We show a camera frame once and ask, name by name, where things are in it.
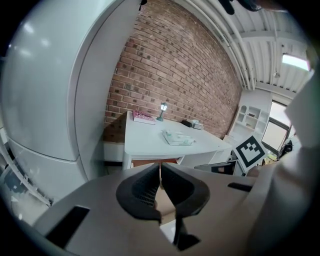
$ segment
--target white table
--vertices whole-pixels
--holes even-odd
[[[195,139],[191,146],[171,146],[162,130],[182,132]],[[122,169],[129,169],[132,160],[179,158],[178,164],[186,167],[225,162],[232,146],[205,130],[189,128],[182,123],[156,120],[155,125],[135,122],[127,112]]]

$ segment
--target white cabinet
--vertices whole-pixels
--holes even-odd
[[[257,107],[241,105],[227,140],[232,139],[239,142],[254,134],[261,141],[266,131],[268,120],[268,112]]]

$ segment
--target ceiling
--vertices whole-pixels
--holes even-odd
[[[236,0],[228,15],[218,0],[174,0],[193,13],[218,38],[244,89],[255,88],[293,99],[310,72],[282,63],[283,54],[306,58],[307,42],[287,12],[251,12]]]

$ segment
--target desk lamp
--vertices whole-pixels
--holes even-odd
[[[162,117],[162,115],[163,115],[164,111],[167,110],[167,107],[168,107],[167,103],[165,103],[165,102],[162,102],[162,103],[161,103],[161,114],[160,114],[159,117],[156,118],[158,121],[161,121],[161,122],[162,122],[162,121],[164,120],[163,117]]]

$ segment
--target brick wall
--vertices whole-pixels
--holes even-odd
[[[148,0],[115,69],[104,139],[124,142],[124,113],[157,116],[161,102],[168,104],[165,119],[198,119],[222,138],[241,91],[226,52],[195,16],[170,0]]]

